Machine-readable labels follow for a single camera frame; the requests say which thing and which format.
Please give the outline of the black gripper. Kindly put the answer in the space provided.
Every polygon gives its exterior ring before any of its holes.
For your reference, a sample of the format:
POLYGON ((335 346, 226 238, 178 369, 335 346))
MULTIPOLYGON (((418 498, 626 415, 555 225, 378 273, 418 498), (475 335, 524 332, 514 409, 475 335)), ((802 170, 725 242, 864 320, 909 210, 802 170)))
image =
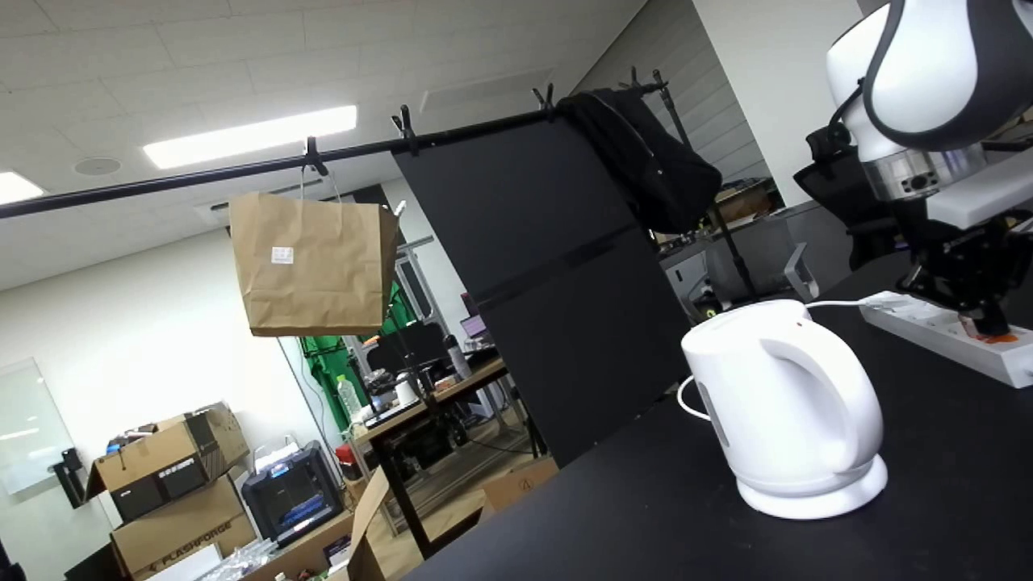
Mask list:
POLYGON ((979 335, 998 338, 1009 321, 998 300, 1023 285, 1033 242, 1009 215, 980 225, 947 225, 926 215, 924 201, 896 207, 896 225, 909 250, 901 286, 939 307, 969 310, 979 335))

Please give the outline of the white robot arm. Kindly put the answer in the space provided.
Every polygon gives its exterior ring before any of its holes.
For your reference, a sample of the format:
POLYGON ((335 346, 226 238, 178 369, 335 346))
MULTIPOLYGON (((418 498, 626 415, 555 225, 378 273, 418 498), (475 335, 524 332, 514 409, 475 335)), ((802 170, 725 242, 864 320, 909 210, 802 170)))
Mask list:
POLYGON ((1001 300, 1021 285, 1028 245, 1001 220, 941 225, 926 202, 984 177, 980 143, 1028 105, 1028 0, 888 0, 831 37, 825 82, 916 262, 908 289, 956 310, 979 335, 1008 335, 1001 300))

